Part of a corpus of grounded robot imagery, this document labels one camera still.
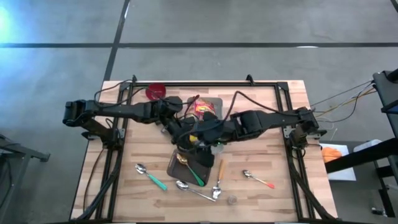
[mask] red bowl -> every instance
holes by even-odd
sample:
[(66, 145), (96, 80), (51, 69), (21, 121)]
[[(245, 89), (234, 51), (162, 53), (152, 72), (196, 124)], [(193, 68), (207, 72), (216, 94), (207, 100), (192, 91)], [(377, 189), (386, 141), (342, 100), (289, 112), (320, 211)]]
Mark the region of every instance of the red bowl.
[(145, 94), (150, 100), (157, 100), (166, 96), (166, 86), (161, 83), (153, 83), (145, 90)]

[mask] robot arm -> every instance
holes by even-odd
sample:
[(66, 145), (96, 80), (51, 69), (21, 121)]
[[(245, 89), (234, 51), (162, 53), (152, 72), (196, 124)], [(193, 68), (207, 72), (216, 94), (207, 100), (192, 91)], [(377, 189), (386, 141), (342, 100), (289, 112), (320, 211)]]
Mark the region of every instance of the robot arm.
[[(206, 167), (212, 167), (214, 163), (211, 146), (255, 139), (267, 129), (297, 124), (289, 136), (290, 142), (295, 147), (304, 147), (307, 134), (318, 129), (316, 119), (306, 108), (281, 113), (247, 110), (232, 114), (227, 121), (207, 112), (203, 120), (195, 121), (193, 117), (175, 118), (182, 105), (177, 96), (135, 105), (98, 103), (94, 100), (69, 101), (65, 105), (63, 123), (86, 129), (87, 132), (82, 134), (84, 137), (98, 136), (104, 147), (110, 149), (120, 146), (120, 132), (104, 127), (93, 119), (95, 116), (131, 118), (144, 124), (161, 123), (171, 135), (172, 144), (176, 144), (182, 154)], [(197, 141), (191, 142), (191, 135), (197, 137)]]

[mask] black tray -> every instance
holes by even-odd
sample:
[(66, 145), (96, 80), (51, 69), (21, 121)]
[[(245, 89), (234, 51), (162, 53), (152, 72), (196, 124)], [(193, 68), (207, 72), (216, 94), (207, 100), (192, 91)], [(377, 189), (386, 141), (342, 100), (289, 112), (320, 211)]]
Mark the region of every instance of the black tray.
[[(199, 163), (197, 163), (196, 161), (189, 161), (189, 160), (188, 160), (188, 165), (197, 174), (197, 176), (201, 178), (201, 180), (205, 183), (206, 186), (207, 182), (209, 181), (211, 168), (204, 167)], [(177, 150), (174, 150), (172, 154), (169, 166), (167, 168), (167, 174), (178, 180), (182, 180), (199, 186), (197, 180), (195, 179), (189, 168), (186, 165), (179, 163), (179, 161), (177, 160)]]

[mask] utensil handle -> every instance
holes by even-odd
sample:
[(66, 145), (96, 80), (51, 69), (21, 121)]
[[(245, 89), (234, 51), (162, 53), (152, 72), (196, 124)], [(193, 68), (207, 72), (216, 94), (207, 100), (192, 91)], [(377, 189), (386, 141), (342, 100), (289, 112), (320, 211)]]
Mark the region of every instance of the utensil handle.
[(191, 169), (191, 167), (188, 166), (188, 164), (187, 164), (187, 167), (189, 168), (189, 170), (191, 171), (191, 173), (193, 174), (193, 176), (194, 176), (195, 179), (197, 180), (199, 186), (200, 186), (200, 187), (203, 187), (203, 186), (205, 185), (205, 183), (201, 180), (201, 178), (200, 178), (199, 176), (197, 176), (197, 174)]
[(198, 195), (200, 195), (200, 196), (202, 196), (202, 197), (204, 197), (204, 198), (207, 198), (208, 200), (211, 200), (212, 202), (215, 202), (215, 201), (216, 201), (216, 200), (212, 199), (211, 197), (207, 197), (206, 195), (203, 195), (203, 194), (197, 192), (196, 190), (192, 190), (192, 189), (188, 189), (188, 190), (190, 190), (190, 191), (192, 191), (193, 193), (196, 193), (196, 194), (198, 194)]
[(155, 182), (156, 185), (158, 185), (162, 190), (167, 190), (167, 186), (163, 184), (160, 180), (156, 179), (153, 175), (147, 174), (147, 176)]
[(258, 179), (258, 178), (255, 178), (255, 177), (253, 177), (253, 178), (256, 179), (256, 180), (258, 180), (258, 181), (260, 181), (261, 183), (267, 185), (268, 187), (270, 187), (270, 188), (272, 188), (272, 189), (275, 188), (274, 184), (268, 184), (267, 182), (262, 181), (262, 180), (260, 180), (260, 179)]
[(220, 170), (218, 171), (218, 180), (221, 180), (224, 176), (224, 159), (221, 160)]

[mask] green-handled spoon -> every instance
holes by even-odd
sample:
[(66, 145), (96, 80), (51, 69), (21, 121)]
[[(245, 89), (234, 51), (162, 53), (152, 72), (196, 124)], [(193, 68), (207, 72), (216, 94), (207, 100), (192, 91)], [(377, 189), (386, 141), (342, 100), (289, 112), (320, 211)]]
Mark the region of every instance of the green-handled spoon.
[(142, 164), (136, 164), (136, 170), (140, 174), (146, 174), (156, 185), (158, 185), (162, 190), (167, 190), (167, 186), (163, 184), (160, 180), (156, 179), (153, 175), (147, 173), (147, 169)]
[(181, 156), (179, 153), (177, 153), (177, 159), (178, 161), (183, 164), (186, 165), (188, 167), (188, 169), (191, 171), (191, 173), (193, 174), (193, 176), (195, 177), (195, 179), (197, 180), (198, 184), (200, 187), (203, 187), (205, 185), (205, 183), (203, 182), (203, 180), (201, 180), (201, 178), (199, 176), (197, 176), (197, 174), (191, 169), (191, 167), (189, 167), (188, 165), (188, 159)]

